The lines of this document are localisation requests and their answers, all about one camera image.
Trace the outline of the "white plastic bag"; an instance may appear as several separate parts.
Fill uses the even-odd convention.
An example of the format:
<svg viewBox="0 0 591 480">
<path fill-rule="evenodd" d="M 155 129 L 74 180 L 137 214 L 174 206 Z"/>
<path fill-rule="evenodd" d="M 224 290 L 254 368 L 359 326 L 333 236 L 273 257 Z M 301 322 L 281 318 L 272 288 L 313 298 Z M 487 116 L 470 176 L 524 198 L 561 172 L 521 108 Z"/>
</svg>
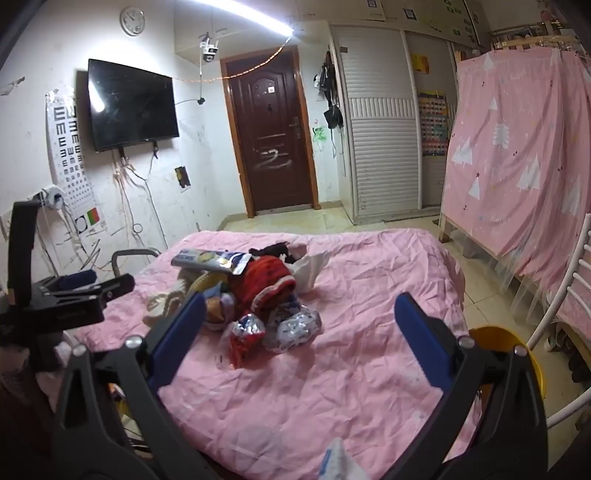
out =
<svg viewBox="0 0 591 480">
<path fill-rule="evenodd" d="M 287 268 L 295 280 L 294 291 L 297 295 L 306 294 L 315 287 L 315 280 L 329 263 L 329 253 L 305 254 Z"/>
</svg>

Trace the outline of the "blue white snack packet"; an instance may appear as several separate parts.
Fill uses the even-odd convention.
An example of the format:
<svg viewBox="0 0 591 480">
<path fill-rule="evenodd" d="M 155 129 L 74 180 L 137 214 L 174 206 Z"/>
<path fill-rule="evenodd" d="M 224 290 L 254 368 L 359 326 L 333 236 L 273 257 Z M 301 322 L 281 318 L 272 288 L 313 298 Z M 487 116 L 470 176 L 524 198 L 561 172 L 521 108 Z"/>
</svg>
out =
<svg viewBox="0 0 591 480">
<path fill-rule="evenodd" d="M 183 249 L 171 259 L 171 265 L 183 269 L 204 270 L 239 276 L 252 261 L 243 252 Z"/>
</svg>

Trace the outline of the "silver foil wrapper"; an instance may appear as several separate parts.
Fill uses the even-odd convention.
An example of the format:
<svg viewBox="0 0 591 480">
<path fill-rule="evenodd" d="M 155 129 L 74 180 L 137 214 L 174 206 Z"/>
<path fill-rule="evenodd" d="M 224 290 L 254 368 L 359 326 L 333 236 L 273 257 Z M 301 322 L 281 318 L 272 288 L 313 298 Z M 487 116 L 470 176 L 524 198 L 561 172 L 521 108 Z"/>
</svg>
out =
<svg viewBox="0 0 591 480">
<path fill-rule="evenodd" d="M 287 352 L 311 342 L 322 333 L 322 318 L 297 297 L 290 297 L 270 313 L 263 347 L 273 353 Z"/>
</svg>

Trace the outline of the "dark brown door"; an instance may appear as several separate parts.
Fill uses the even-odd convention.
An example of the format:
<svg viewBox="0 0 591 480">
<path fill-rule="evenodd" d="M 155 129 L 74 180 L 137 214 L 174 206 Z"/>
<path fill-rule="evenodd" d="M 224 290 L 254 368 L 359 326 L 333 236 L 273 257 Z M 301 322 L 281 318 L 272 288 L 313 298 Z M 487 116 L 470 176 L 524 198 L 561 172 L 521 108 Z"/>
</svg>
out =
<svg viewBox="0 0 591 480">
<path fill-rule="evenodd" d="M 318 209 L 318 180 L 297 47 L 221 61 L 229 129 L 247 216 Z"/>
</svg>

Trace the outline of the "ceiling tube light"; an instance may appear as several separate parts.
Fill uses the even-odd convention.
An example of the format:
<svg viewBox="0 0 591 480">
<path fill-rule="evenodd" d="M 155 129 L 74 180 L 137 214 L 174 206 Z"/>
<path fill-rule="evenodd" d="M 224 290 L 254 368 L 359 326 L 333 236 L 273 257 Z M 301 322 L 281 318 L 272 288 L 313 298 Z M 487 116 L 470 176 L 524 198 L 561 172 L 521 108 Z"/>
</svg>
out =
<svg viewBox="0 0 591 480">
<path fill-rule="evenodd" d="M 235 0 L 195 0 L 195 3 L 238 16 L 284 38 L 290 38 L 294 35 L 294 29 L 287 23 L 242 2 Z"/>
</svg>

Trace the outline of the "round wall clock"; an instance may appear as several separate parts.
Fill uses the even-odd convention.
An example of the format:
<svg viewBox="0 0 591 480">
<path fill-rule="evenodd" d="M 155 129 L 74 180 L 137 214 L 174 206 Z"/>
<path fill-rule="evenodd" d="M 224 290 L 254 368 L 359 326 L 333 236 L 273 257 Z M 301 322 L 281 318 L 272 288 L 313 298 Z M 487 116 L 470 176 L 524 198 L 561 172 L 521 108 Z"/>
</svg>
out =
<svg viewBox="0 0 591 480">
<path fill-rule="evenodd" d="M 145 14 L 139 7 L 123 8 L 119 21 L 122 30 L 129 36 L 138 36 L 145 30 Z"/>
</svg>

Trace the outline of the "black and white sock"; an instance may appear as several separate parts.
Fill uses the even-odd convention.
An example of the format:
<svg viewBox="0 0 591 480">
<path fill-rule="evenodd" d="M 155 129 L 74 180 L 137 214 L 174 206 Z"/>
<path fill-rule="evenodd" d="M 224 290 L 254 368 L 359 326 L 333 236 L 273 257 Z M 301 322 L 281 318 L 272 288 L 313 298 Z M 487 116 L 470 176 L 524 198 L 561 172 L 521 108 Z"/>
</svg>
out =
<svg viewBox="0 0 591 480">
<path fill-rule="evenodd" d="M 308 247 L 301 243 L 277 242 L 263 249 L 250 248 L 249 254 L 253 257 L 273 256 L 284 263 L 294 264 L 303 258 L 307 251 Z"/>
</svg>

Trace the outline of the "pink bed sheet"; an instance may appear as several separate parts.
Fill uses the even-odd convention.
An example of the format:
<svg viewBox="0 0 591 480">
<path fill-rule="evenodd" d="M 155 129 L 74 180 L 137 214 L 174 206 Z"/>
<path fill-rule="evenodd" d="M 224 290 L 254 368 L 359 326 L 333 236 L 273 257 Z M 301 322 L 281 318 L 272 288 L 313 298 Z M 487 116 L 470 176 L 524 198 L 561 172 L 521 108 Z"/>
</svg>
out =
<svg viewBox="0 0 591 480">
<path fill-rule="evenodd" d="M 426 379 L 394 320 L 410 293 L 457 336 L 465 277 L 428 231 L 301 235 L 329 263 L 301 303 L 322 333 L 308 344 L 256 352 L 228 365 L 215 332 L 202 330 L 160 398 L 190 444 L 246 479 L 314 479 L 332 440 L 372 478 L 396 462 L 441 393 Z"/>
</svg>

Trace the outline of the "yellow round lid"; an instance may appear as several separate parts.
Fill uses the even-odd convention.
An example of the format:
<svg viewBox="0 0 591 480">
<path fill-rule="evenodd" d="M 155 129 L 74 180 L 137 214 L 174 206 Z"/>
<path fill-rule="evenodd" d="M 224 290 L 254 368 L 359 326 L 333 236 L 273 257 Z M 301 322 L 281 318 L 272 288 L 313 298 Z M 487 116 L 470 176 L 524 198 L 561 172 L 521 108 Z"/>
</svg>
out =
<svg viewBox="0 0 591 480">
<path fill-rule="evenodd" d="M 228 276 L 221 272 L 204 272 L 187 290 L 187 295 L 200 293 L 205 298 L 219 297 L 224 293 L 228 293 L 229 284 Z"/>
</svg>

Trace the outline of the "purple knitted cloth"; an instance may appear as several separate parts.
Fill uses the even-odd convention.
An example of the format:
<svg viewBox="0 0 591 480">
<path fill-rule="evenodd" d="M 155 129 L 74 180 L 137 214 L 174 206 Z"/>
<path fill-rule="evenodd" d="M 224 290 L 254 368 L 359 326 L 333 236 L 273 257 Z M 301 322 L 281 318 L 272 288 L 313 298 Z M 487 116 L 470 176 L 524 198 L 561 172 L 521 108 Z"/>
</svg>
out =
<svg viewBox="0 0 591 480">
<path fill-rule="evenodd" d="M 230 292 L 221 294 L 204 293 L 206 304 L 206 316 L 204 325 L 211 331 L 223 330 L 232 321 L 235 321 L 238 304 L 235 295 Z"/>
</svg>

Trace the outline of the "red foil wrapper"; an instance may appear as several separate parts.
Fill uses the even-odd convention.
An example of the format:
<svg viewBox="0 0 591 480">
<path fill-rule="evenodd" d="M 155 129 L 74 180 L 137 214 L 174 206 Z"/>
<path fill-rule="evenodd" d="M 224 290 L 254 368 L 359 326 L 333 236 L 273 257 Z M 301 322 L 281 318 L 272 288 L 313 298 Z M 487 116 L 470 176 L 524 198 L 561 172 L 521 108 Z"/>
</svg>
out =
<svg viewBox="0 0 591 480">
<path fill-rule="evenodd" d="M 231 365 L 242 368 L 249 352 L 266 336 L 266 325 L 255 314 L 249 313 L 229 325 L 228 354 Z"/>
</svg>

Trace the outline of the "colourful wall chart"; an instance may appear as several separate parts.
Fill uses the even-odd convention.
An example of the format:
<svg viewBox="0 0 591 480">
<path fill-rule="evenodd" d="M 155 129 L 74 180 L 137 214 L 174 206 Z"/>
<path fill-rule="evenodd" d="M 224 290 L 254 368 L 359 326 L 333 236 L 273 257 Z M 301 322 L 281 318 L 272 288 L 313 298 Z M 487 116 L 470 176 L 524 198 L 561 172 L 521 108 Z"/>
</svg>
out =
<svg viewBox="0 0 591 480">
<path fill-rule="evenodd" d="M 443 157 L 450 138 L 450 112 L 446 96 L 441 92 L 418 93 L 419 114 L 424 157 Z"/>
</svg>

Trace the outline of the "white metal chair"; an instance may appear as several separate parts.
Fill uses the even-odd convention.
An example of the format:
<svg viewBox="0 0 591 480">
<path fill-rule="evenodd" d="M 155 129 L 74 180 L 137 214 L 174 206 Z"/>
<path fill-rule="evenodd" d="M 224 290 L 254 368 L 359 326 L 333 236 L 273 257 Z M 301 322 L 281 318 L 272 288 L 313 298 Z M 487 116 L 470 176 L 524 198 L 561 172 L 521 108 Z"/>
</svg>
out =
<svg viewBox="0 0 591 480">
<path fill-rule="evenodd" d="M 587 316 L 590 316 L 590 307 L 586 304 L 583 298 L 575 291 L 574 287 L 572 286 L 573 283 L 578 283 L 582 285 L 587 291 L 590 291 L 590 283 L 587 282 L 579 273 L 580 268 L 583 268 L 587 271 L 590 270 L 590 263 L 584 259 L 584 254 L 589 252 L 590 214 L 587 213 L 585 215 L 575 249 L 568 263 L 568 267 L 564 275 L 564 278 L 561 281 L 560 286 L 556 294 L 554 295 L 552 301 L 550 302 L 550 305 L 546 313 L 544 314 L 542 320 L 540 321 L 535 331 L 527 341 L 527 348 L 530 351 L 534 350 L 536 345 L 542 339 L 543 334 L 549 329 L 552 323 L 562 323 L 562 319 L 556 321 L 555 318 L 557 317 L 560 308 L 562 307 L 568 296 L 574 299 L 576 303 L 581 306 L 581 308 L 584 310 Z M 583 392 L 575 400 L 563 407 L 557 413 L 554 413 L 553 415 L 548 417 L 546 420 L 547 427 L 551 429 L 552 427 L 558 425 L 559 423 L 569 418 L 573 414 L 577 413 L 579 410 L 585 408 L 589 404 L 590 389 L 587 389 L 585 392 Z"/>
</svg>

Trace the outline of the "white wall power adapter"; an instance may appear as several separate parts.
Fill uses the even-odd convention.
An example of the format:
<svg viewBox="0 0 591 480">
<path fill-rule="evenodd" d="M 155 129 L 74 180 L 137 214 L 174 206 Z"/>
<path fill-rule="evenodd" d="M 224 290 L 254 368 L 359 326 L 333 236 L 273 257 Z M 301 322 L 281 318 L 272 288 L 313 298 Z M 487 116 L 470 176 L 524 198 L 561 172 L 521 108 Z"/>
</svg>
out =
<svg viewBox="0 0 591 480">
<path fill-rule="evenodd" d="M 61 210 L 65 204 L 65 193 L 56 185 L 41 190 L 43 205 L 52 210 Z"/>
</svg>

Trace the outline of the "red knitted cloth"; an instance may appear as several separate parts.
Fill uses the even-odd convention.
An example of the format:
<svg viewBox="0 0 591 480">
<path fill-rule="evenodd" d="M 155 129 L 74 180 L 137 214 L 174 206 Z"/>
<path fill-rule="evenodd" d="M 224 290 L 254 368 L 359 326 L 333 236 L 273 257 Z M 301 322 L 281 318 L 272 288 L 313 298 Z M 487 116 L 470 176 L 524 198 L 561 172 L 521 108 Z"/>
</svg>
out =
<svg viewBox="0 0 591 480">
<path fill-rule="evenodd" d="M 229 277 L 228 285 L 240 316 L 252 313 L 266 322 L 270 313 L 294 293 L 297 282 L 283 260 L 263 256 L 250 261 L 242 275 Z"/>
</svg>

